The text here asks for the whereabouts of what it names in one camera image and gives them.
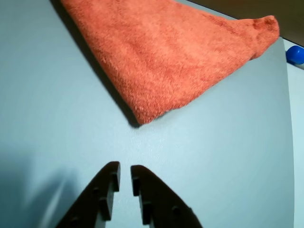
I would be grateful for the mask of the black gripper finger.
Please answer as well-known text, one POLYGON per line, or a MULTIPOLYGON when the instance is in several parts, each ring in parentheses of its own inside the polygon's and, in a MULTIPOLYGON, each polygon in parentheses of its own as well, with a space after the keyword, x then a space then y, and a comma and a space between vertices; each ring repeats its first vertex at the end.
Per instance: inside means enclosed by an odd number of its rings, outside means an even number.
POLYGON ((111 220, 114 193, 120 187, 120 163, 107 163, 60 220, 58 228, 104 228, 111 220))
POLYGON ((200 228, 192 209, 157 175, 142 165, 131 166, 133 195, 138 197, 142 224, 150 228, 200 228))

